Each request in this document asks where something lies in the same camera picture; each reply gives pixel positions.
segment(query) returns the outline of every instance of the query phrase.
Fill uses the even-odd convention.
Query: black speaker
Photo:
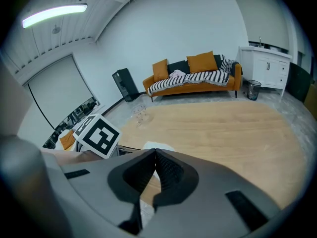
[[[118,70],[112,77],[125,101],[134,101],[140,95],[127,68]]]

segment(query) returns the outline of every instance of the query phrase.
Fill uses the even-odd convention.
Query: gray floor
[[[105,115],[113,125],[121,128],[132,116],[132,110],[136,105],[145,104],[146,107],[173,105],[181,103],[199,102],[222,102],[222,101],[251,101],[246,97],[246,87],[243,86],[238,92],[238,98],[234,97],[234,92],[207,92],[192,93],[173,96],[153,97],[153,102],[147,95],[141,95],[134,102],[122,101],[113,110]],[[295,135],[300,141],[305,153],[308,171],[315,164],[317,145],[317,122],[302,102],[285,92],[280,102],[280,93],[274,89],[261,89],[256,100],[265,103],[271,108],[280,112],[292,127]],[[154,214],[151,206],[141,202],[141,217],[144,226]]]

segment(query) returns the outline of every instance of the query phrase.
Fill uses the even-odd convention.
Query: trash can
[[[249,86],[248,86],[247,97],[248,99],[252,101],[256,101],[259,95],[261,83],[255,80],[249,80],[248,83],[249,83]]]

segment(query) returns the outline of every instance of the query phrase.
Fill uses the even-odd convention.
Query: striped blanket
[[[186,74],[182,77],[173,77],[158,81],[148,88],[149,96],[153,93],[164,91],[168,88],[181,86],[185,83],[199,84],[206,82],[213,85],[226,86],[229,80],[229,73],[222,70],[205,71]]]
[[[234,68],[235,68],[235,65],[239,63],[238,61],[236,60],[227,60],[227,59],[224,59],[221,63],[221,66],[219,68],[219,70],[222,70],[222,71],[225,71],[225,72],[228,72],[231,76],[234,77]]]

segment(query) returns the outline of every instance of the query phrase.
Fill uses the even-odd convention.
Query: black pillow
[[[182,71],[185,74],[190,74],[188,61],[178,61],[178,62],[169,64],[167,66],[168,75],[170,75],[177,69]]]
[[[222,61],[224,60],[224,55],[213,55],[216,60],[217,67],[220,68]]]

